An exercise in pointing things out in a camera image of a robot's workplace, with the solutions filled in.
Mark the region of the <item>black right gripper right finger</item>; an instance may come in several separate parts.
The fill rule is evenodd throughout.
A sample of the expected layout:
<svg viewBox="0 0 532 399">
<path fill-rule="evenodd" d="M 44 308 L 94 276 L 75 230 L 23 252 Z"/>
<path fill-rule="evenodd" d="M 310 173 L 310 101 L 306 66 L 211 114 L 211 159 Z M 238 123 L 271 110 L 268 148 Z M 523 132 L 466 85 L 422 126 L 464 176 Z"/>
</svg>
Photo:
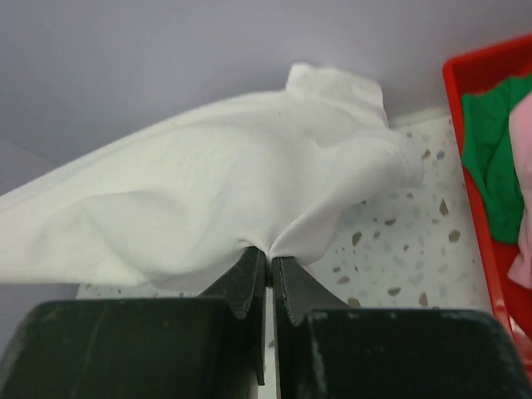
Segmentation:
<svg viewBox="0 0 532 399">
<path fill-rule="evenodd" d="M 284 398 L 528 398 L 505 329 L 465 309 L 353 308 L 293 258 L 271 264 Z"/>
</svg>

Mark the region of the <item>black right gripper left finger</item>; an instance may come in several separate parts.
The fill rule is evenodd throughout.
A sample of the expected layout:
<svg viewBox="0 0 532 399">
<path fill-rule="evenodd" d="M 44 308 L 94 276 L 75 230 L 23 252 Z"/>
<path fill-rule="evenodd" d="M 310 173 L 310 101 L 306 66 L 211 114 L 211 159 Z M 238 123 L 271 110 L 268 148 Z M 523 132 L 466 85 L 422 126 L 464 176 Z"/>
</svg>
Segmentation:
<svg viewBox="0 0 532 399">
<path fill-rule="evenodd" d="M 4 398 L 255 398 L 267 261 L 255 248 L 195 297 L 42 303 L 1 361 Z"/>
</svg>

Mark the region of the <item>white t shirt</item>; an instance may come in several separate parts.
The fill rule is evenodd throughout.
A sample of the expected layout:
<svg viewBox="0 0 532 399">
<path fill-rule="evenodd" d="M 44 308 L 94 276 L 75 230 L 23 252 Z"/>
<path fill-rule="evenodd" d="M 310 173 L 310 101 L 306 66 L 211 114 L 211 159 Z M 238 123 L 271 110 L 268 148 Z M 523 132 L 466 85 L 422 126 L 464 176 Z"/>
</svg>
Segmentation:
<svg viewBox="0 0 532 399">
<path fill-rule="evenodd" d="M 203 288 L 248 247 L 318 261 L 342 214 L 417 187 L 382 89 L 295 63 L 281 91 L 174 116 L 1 198 L 1 279 Z"/>
</svg>

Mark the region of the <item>green t shirt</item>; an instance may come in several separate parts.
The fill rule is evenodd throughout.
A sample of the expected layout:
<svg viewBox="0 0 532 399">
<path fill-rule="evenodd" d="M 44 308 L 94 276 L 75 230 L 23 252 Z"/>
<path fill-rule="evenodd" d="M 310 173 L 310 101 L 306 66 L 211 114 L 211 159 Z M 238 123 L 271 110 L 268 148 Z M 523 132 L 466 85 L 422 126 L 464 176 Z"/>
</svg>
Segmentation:
<svg viewBox="0 0 532 399">
<path fill-rule="evenodd" d="M 510 113 L 531 93 L 531 76 L 511 76 L 494 88 L 461 97 L 462 164 L 483 200 L 493 239 L 516 244 L 524 199 L 510 143 Z"/>
</svg>

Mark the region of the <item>pink t shirt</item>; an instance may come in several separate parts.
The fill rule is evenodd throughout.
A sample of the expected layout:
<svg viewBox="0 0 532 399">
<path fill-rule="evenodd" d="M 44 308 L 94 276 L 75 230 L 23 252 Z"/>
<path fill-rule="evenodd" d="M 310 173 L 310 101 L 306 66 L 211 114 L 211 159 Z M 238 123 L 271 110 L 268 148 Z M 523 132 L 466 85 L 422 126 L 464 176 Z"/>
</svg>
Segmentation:
<svg viewBox="0 0 532 399">
<path fill-rule="evenodd" d="M 510 143 L 515 172 L 524 199 L 518 246 L 508 277 L 514 283 L 531 289 L 531 94 L 523 98 L 510 113 Z"/>
</svg>

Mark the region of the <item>red plastic bin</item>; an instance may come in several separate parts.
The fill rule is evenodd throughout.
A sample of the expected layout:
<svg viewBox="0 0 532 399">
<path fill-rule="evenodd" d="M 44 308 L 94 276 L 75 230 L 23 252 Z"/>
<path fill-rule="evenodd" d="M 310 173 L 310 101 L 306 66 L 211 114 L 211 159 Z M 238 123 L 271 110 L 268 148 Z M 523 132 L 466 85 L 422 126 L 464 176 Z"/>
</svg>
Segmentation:
<svg viewBox="0 0 532 399">
<path fill-rule="evenodd" d="M 508 124 L 531 89 L 531 36 L 452 57 L 442 73 L 491 305 L 530 348 L 531 292 L 508 277 L 524 208 Z"/>
</svg>

